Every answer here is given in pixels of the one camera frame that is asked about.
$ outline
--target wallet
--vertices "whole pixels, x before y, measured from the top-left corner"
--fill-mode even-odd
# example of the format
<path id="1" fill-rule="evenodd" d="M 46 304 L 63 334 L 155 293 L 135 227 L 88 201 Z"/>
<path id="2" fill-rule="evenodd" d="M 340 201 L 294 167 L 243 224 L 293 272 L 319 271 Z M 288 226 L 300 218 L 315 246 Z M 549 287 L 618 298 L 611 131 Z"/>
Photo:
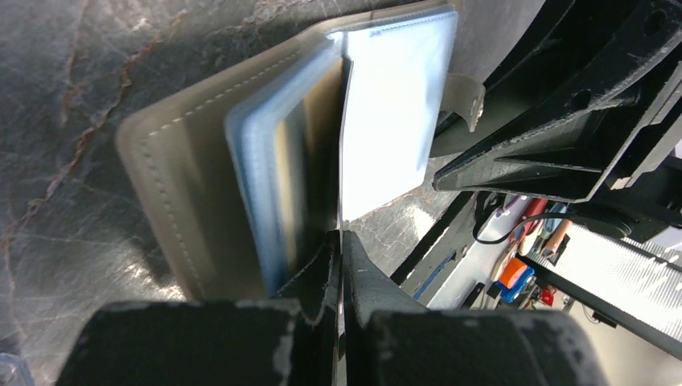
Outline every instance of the wallet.
<path id="1" fill-rule="evenodd" d="M 273 295 L 326 231 L 421 185 L 457 16 L 427 1 L 321 22 L 121 124 L 188 298 Z"/>

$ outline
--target corrugated white panel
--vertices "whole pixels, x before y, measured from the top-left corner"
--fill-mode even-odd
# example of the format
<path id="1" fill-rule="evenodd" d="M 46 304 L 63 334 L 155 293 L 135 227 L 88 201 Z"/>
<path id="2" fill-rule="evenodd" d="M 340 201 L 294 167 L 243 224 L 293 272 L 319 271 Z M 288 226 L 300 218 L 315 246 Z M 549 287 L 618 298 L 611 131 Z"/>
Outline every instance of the corrugated white panel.
<path id="1" fill-rule="evenodd" d="M 627 312 L 656 330 L 682 341 L 682 273 L 680 252 L 641 245 L 659 258 L 646 257 L 612 240 L 574 225 L 571 241 L 553 266 L 533 254 L 535 262 Z"/>

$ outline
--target black wire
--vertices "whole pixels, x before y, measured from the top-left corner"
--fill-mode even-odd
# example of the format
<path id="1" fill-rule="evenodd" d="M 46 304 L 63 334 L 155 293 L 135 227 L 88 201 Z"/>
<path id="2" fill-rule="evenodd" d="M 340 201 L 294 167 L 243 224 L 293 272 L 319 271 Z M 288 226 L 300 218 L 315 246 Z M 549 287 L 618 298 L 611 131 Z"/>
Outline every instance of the black wire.
<path id="1" fill-rule="evenodd" d="M 514 228 L 511 229 L 511 231 L 507 232 L 506 235 L 500 237 L 498 240 L 481 240 L 479 239 L 479 235 L 477 232 L 474 232 L 474 240 L 476 242 L 483 244 L 483 245 L 495 245 L 495 244 L 500 244 L 504 242 L 516 229 L 519 227 L 531 223 L 533 221 L 537 220 L 545 220 L 545 219 L 558 219 L 558 220 L 575 220 L 576 216 L 572 213 L 540 213 L 539 215 L 535 216 L 530 216 L 525 220 L 520 221 L 517 225 L 514 226 Z"/>

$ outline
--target marble surface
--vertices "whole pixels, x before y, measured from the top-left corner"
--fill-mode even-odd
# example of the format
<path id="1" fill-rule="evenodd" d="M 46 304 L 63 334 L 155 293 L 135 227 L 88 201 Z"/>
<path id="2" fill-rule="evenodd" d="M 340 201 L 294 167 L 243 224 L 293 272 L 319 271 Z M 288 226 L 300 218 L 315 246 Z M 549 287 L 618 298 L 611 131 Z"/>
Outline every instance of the marble surface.
<path id="1" fill-rule="evenodd" d="M 0 351 L 51 384 L 94 310 L 182 299 L 113 144 L 136 110 L 319 20 L 393 0 L 7 0 L 0 12 Z M 541 0 L 465 0 L 453 65 L 480 80 Z M 350 224 L 391 273 L 454 193 Z"/>

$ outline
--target beige wallet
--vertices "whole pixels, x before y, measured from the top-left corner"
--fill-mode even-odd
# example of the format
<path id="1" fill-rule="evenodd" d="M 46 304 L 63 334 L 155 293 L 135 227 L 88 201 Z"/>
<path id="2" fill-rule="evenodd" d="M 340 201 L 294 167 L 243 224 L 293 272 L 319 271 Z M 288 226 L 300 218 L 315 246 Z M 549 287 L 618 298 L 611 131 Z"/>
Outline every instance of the beige wallet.
<path id="1" fill-rule="evenodd" d="M 258 298 L 270 292 L 261 274 L 240 193 L 235 172 L 238 165 L 233 164 L 225 139 L 226 113 L 296 63 L 327 33 L 362 23 L 403 18 L 446 4 L 432 0 L 318 23 L 123 122 L 117 132 L 119 154 L 163 253 L 188 298 Z M 338 79 L 326 78 L 325 92 L 343 84 L 340 67 L 331 76 Z M 340 112 L 329 107 L 329 100 L 319 95 L 320 89 L 311 90 L 304 103 L 320 104 L 319 111 L 327 109 L 329 113 L 324 115 L 327 121 L 340 120 Z M 325 146 L 339 138 L 338 133 L 320 137 L 317 141 L 322 143 L 319 149 L 323 150 L 316 153 L 313 146 L 313 159 L 328 158 Z M 320 170 L 315 173 L 324 175 Z M 315 214 L 323 217 L 314 221 L 320 228 L 317 234 L 323 235 L 334 227 L 335 213 L 336 210 L 327 210 Z"/>

